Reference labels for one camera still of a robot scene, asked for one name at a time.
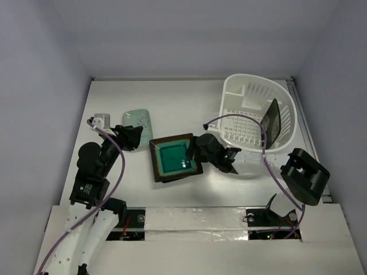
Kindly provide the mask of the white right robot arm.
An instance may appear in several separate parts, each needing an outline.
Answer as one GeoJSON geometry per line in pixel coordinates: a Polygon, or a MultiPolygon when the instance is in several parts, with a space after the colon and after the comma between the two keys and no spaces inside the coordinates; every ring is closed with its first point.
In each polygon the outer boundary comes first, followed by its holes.
{"type": "Polygon", "coordinates": [[[265,220],[272,225],[293,210],[319,205],[330,179],[329,171],[301,148],[289,154],[250,152],[226,148],[209,133],[192,137],[186,156],[199,163],[210,163],[228,174],[269,175],[280,189],[264,210],[265,220]]]}

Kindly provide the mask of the light green speckled plate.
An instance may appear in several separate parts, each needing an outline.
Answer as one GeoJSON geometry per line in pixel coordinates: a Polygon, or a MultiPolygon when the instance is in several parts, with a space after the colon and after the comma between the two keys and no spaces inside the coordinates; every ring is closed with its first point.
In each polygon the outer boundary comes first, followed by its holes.
{"type": "Polygon", "coordinates": [[[149,146],[149,141],[153,139],[153,127],[151,125],[150,113],[147,109],[136,109],[125,112],[122,117],[123,126],[142,127],[139,149],[149,146]]]}

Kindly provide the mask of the teal square plate dark rim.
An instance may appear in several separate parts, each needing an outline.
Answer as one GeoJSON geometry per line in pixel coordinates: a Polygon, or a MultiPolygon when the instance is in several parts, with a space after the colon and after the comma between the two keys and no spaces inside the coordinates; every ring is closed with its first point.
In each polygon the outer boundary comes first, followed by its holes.
{"type": "Polygon", "coordinates": [[[168,183],[203,173],[202,165],[186,156],[192,133],[149,141],[154,182],[168,183]]]}

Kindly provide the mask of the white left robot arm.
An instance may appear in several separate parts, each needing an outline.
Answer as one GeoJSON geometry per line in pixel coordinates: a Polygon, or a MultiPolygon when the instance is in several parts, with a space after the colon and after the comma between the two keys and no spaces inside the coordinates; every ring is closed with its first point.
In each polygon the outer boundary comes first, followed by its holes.
{"type": "Polygon", "coordinates": [[[124,151],[139,147],[143,128],[117,125],[101,129],[87,123],[103,142],[85,143],[78,151],[64,232],[45,256],[38,274],[88,274],[112,229],[129,221],[126,202],[113,198],[122,176],[110,190],[107,175],[117,158],[124,158],[124,151]]]}

